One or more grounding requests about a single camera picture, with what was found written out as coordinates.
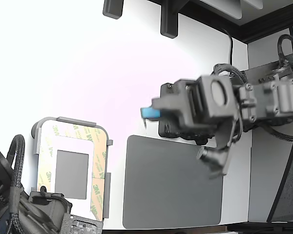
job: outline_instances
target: white backdrop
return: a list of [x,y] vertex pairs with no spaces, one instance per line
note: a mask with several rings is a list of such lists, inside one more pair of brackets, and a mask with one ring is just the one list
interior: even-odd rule
[[[103,16],[103,2],[0,1],[0,150],[5,155],[13,136],[24,135],[22,182],[29,192],[37,181],[30,136],[36,121],[63,116],[104,127],[114,140],[108,152],[112,180],[105,229],[122,229],[127,138],[158,137],[156,123],[144,129],[140,107],[159,96],[163,83],[195,79],[228,62],[229,39],[182,15],[179,36],[169,39],[160,34],[159,5],[125,0],[123,16],[115,20]],[[248,69],[247,45],[236,40],[233,63]],[[239,179],[245,189],[242,195],[224,193],[231,203],[223,208],[230,215],[222,223],[247,219],[250,135],[235,150],[233,164],[242,167],[224,182]]]

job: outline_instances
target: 3m logo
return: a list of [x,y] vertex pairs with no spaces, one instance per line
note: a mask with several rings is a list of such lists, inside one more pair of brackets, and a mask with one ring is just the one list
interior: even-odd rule
[[58,136],[58,135],[60,134],[57,125],[54,125],[54,126],[53,126],[53,131],[54,131],[54,134],[55,134],[56,136]]
[[93,185],[93,189],[94,189],[94,193],[95,193],[96,195],[100,194],[100,189],[99,189],[99,187],[98,187],[97,184],[96,184],[96,185]]
[[93,142],[91,134],[87,135],[87,139]]
[[98,214],[98,212],[97,212],[97,209],[96,209],[96,207],[95,206],[91,206],[91,212],[93,213],[93,214],[95,214],[95,215],[97,215]]
[[47,172],[46,175],[47,175],[48,181],[51,182],[51,172]]
[[49,148],[49,152],[50,152],[50,155],[51,155],[51,157],[52,157],[52,154],[53,154],[53,147],[50,147],[50,148]]

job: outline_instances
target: black mount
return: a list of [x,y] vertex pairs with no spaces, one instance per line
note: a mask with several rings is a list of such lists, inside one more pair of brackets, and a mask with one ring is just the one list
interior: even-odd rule
[[[178,13],[189,0],[163,0],[161,34],[169,38],[178,36]],[[124,0],[104,0],[103,15],[119,19],[123,14]]]
[[[220,32],[225,29],[233,38],[246,44],[293,26],[293,4],[239,26],[194,1],[149,1],[161,5],[161,34],[169,38],[178,36],[178,13]],[[123,5],[124,0],[105,0],[103,14],[119,19],[123,13]]]
[[161,34],[169,38],[178,36],[178,13],[189,0],[163,0]]
[[104,0],[103,15],[119,19],[123,14],[124,0]]

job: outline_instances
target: black cable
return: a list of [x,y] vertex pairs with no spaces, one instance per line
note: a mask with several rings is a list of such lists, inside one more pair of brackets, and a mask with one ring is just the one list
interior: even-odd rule
[[20,225],[19,219],[19,202],[21,194],[21,174],[23,170],[24,163],[24,153],[25,153],[25,139],[22,135],[16,135],[11,143],[9,154],[15,155],[15,166],[14,173],[12,175],[12,182],[10,188],[10,200],[9,200],[9,209],[10,209],[10,219],[8,222],[8,228],[6,229],[6,234],[10,234],[12,229],[19,234],[24,234],[23,229]]
[[[291,66],[291,68],[293,69],[293,62],[289,62],[286,59],[286,57],[283,53],[283,50],[282,50],[282,42],[284,39],[288,39],[293,43],[293,36],[291,36],[291,35],[283,34],[279,37],[278,43],[277,43],[278,54],[279,54],[279,66],[282,67],[285,64],[289,64]],[[269,134],[271,134],[272,136],[274,136],[278,139],[293,142],[293,136],[281,133],[263,122],[259,123],[258,126],[261,126],[266,132],[268,132]]]
[[213,74],[218,76],[220,73],[225,71],[233,73],[235,76],[237,76],[240,79],[241,84],[248,83],[248,79],[245,76],[245,74],[243,74],[239,69],[237,69],[236,67],[230,64],[226,64],[226,63],[216,64],[214,66]]
[[281,132],[278,132],[277,130],[273,129],[271,126],[265,124],[265,123],[258,123],[258,126],[262,127],[266,132],[271,134],[272,136],[280,139],[280,140],[285,140],[285,141],[290,141],[293,142],[293,136],[287,135]]
[[70,212],[70,208],[72,207],[72,203],[69,203],[65,198],[60,197],[60,196],[47,195],[47,188],[45,186],[40,187],[40,193],[42,196],[44,196],[46,198],[59,200],[64,205],[64,207],[66,209],[66,213]]
[[230,39],[229,64],[232,65],[233,39],[232,39],[232,36],[230,35],[230,33],[228,33],[228,31],[226,29],[222,28],[222,30],[228,35],[228,37]]
[[290,40],[292,43],[293,43],[293,37],[291,35],[287,35],[287,34],[283,34],[279,37],[278,39],[278,54],[279,54],[279,66],[282,67],[284,64],[288,63],[289,65],[291,65],[292,63],[289,62],[284,53],[283,53],[283,50],[282,50],[282,42],[284,39],[288,39]]

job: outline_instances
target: gray pad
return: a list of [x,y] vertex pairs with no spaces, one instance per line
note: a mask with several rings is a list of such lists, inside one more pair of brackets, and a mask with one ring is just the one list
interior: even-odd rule
[[217,225],[222,176],[196,155],[200,146],[142,136],[127,141],[123,225],[163,229]]

